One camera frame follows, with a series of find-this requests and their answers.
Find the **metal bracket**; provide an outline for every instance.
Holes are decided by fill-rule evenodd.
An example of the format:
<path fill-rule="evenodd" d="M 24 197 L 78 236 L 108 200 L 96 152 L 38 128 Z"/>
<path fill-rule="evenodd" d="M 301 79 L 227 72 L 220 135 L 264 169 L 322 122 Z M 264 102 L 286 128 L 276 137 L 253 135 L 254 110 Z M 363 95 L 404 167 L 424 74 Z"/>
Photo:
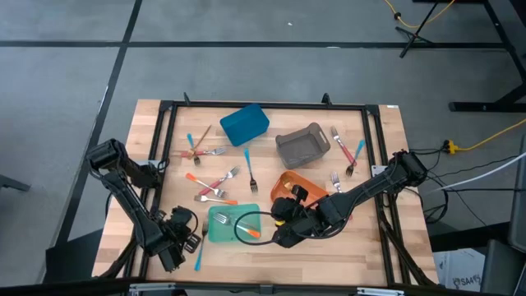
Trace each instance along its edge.
<path fill-rule="evenodd" d="M 129 292 L 131 294 L 145 292 L 145 291 L 164 291 L 175 289 L 175 283 L 146 283 L 146 284 L 130 284 Z"/>
<path fill-rule="evenodd" d="M 187 92 L 183 92 L 182 95 L 184 96 L 184 101 L 187 103 L 187 106 L 190 106 L 190 98 L 188 98 Z"/>
<path fill-rule="evenodd" d="M 160 160 L 134 160 L 138 165 L 153 164 L 156 168 L 159 165 Z"/>
<path fill-rule="evenodd" d="M 260 284 L 260 294 L 274 294 L 274 286 L 272 284 Z"/>
<path fill-rule="evenodd" d="M 375 177 L 379 173 L 383 173 L 385 169 L 387 169 L 386 165 L 372 165 L 371 166 L 372 177 Z"/>
<path fill-rule="evenodd" d="M 172 107 L 173 101 L 169 100 L 163 100 L 161 101 L 161 105 L 159 106 L 159 110 L 161 112 L 164 112 Z"/>
<path fill-rule="evenodd" d="M 327 106 L 331 106 L 332 105 L 332 102 L 330 101 L 329 94 L 327 94 L 327 93 L 323 94 L 323 98 L 321 98 L 321 103 L 322 104 L 326 104 Z"/>
<path fill-rule="evenodd" d="M 373 104 L 367 104 L 365 105 L 365 109 L 371 114 L 372 116 L 378 116 L 380 115 L 380 108 L 378 108 L 378 105 Z"/>
<path fill-rule="evenodd" d="M 404 291 L 391 289 L 373 289 L 358 287 L 358 295 L 367 296 L 404 296 Z"/>

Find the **pink handle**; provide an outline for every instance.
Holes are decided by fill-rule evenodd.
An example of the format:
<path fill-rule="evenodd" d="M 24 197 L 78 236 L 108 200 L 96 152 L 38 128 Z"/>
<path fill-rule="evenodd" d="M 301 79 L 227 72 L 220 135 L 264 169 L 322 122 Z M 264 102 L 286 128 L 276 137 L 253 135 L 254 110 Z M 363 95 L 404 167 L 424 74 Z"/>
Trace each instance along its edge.
<path fill-rule="evenodd" d="M 347 156 L 348 161 L 351 162 L 351 164 L 354 164 L 355 160 L 351 153 L 347 150 L 347 147 L 343 143 L 339 143 L 339 146 L 342 147 L 342 150 L 344 151 L 345 156 Z"/>
<path fill-rule="evenodd" d="M 204 155 L 205 152 L 204 151 L 196 151 L 196 153 L 194 153 L 195 155 Z M 181 157 L 187 157 L 188 156 L 188 151 L 183 151 L 181 152 Z"/>
<path fill-rule="evenodd" d="M 212 188 L 216 188 L 216 187 L 218 187 L 220 184 L 221 184 L 221 181 L 217 180 L 217 181 L 211 183 L 210 187 L 212 187 Z M 210 190 L 209 188 L 205 188 L 205 189 L 199 191 L 199 194 L 200 194 L 200 195 L 206 195 L 206 193 L 208 193 L 208 192 L 211 192 L 211 190 Z"/>

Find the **orange plastic tray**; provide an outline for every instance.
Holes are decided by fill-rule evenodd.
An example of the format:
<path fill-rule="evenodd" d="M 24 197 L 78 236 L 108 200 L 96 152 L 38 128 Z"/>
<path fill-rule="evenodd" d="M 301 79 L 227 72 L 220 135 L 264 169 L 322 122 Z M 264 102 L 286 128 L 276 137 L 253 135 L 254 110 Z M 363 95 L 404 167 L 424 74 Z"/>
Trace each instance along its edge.
<path fill-rule="evenodd" d="M 327 191 L 319 188 L 317 185 L 300 176 L 298 173 L 288 170 L 281 174 L 278 182 L 276 182 L 274 188 L 272 188 L 272 191 L 270 192 L 270 199 L 272 202 L 274 202 L 274 200 L 278 197 L 295 198 L 295 196 L 290 192 L 290 189 L 292 189 L 294 185 L 300 185 L 309 192 L 307 199 L 302 201 L 302 205 L 304 206 L 309 205 L 312 202 L 317 201 L 318 199 L 329 194 Z"/>

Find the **yellow cable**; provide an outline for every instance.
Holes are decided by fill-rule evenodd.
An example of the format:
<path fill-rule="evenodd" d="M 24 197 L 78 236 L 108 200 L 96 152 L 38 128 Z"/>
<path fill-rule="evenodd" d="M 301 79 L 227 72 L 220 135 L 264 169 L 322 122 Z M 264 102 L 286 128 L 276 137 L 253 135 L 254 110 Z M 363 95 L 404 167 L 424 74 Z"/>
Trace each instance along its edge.
<path fill-rule="evenodd" d="M 508 132 L 509 130 L 512 130 L 512 129 L 518 127 L 519 125 L 521 125 L 521 124 L 523 124 L 523 123 L 526 123 L 526 118 L 523 119 L 523 120 L 521 120 L 519 123 L 516 123 L 516 124 L 512 125 L 511 127 L 507 127 L 507 128 L 505 128 L 504 130 L 502 130 L 502 131 L 496 133 L 495 135 L 488 137 L 486 140 L 481 141 L 480 143 L 477 143 L 477 144 L 475 144 L 475 145 L 473 145 L 473 146 L 471 146 L 471 147 L 469 147 L 469 148 L 460 148 L 460 147 L 458 147 L 457 145 L 455 145 L 455 144 L 453 143 L 452 140 L 448 140 L 448 141 L 447 141 L 447 150 L 448 150 L 448 153 L 453 155 L 453 154 L 455 154 L 457 151 L 470 151 L 470 150 L 473 150 L 473 149 L 479 147 L 480 145 L 482 145 L 482 144 L 484 144 L 484 143 L 488 143 L 489 141 L 495 139 L 496 137 L 502 135 L 503 133 Z"/>
<path fill-rule="evenodd" d="M 521 120 L 519 123 L 516 123 L 516 124 L 512 125 L 511 127 L 507 127 L 507 128 L 505 128 L 504 130 L 502 130 L 502 131 L 496 133 L 496 134 L 493 135 L 493 136 L 488 137 L 486 140 L 481 141 L 480 143 L 477 143 L 477 144 L 475 144 L 475 145 L 473 145 L 473 146 L 471 146 L 471 147 L 469 147 L 469 148 L 458 148 L 457 150 L 458 150 L 458 151 L 470 151 L 470 150 L 473 150 L 473 149 L 479 147 L 480 145 L 482 145 L 482 144 L 484 144 L 484 143 L 488 143 L 489 141 L 495 139 L 496 137 L 502 135 L 503 133 L 508 132 L 509 130 L 512 130 L 512 129 L 518 127 L 519 125 L 521 125 L 521 124 L 523 124 L 523 123 L 526 123 L 526 119 Z"/>
<path fill-rule="evenodd" d="M 396 14 L 396 10 L 393 7 L 393 5 L 388 0 L 384 0 L 384 1 L 385 1 L 385 3 L 387 3 L 387 5 L 389 5 L 389 7 L 391 8 L 391 11 L 394 14 Z M 450 8 L 450 6 L 453 5 L 453 3 L 455 1 L 456 0 L 451 0 L 451 2 L 446 7 L 444 7 L 444 9 L 442 9 L 440 12 L 438 12 L 436 14 L 436 16 L 434 16 L 430 20 L 426 21 L 426 24 L 429 24 L 430 22 L 434 21 L 438 16 L 440 16 L 442 13 L 444 13 L 446 10 L 448 10 L 448 8 Z M 405 21 L 402 20 L 402 17 L 399 17 L 398 21 L 400 21 L 402 23 L 402 25 L 405 25 L 406 27 L 411 28 L 411 29 L 417 29 L 420 26 L 420 25 L 408 25 L 408 24 L 405 23 Z"/>

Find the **teal plastic container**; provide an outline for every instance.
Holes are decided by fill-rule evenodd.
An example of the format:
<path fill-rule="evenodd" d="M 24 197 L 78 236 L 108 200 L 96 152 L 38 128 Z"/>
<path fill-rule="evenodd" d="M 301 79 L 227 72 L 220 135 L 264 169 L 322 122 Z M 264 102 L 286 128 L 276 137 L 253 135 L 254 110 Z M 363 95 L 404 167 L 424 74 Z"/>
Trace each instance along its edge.
<path fill-rule="evenodd" d="M 266 132 L 270 121 L 259 104 L 250 104 L 219 121 L 233 146 L 243 143 Z"/>
<path fill-rule="evenodd" d="M 259 211 L 260 207 L 257 204 L 240 205 L 240 206 L 212 206 L 208 210 L 208 239 L 212 243 L 227 243 L 237 242 L 238 239 L 233 233 L 233 225 L 239 216 L 249 211 Z M 221 224 L 219 221 L 214 219 L 215 213 L 225 214 L 229 217 L 230 221 L 228 224 Z M 248 229 L 257 230 L 261 233 L 261 221 L 259 215 L 248 215 L 244 217 L 239 225 Z M 258 238 L 254 238 L 245 231 L 238 229 L 238 235 L 242 240 L 254 241 Z"/>

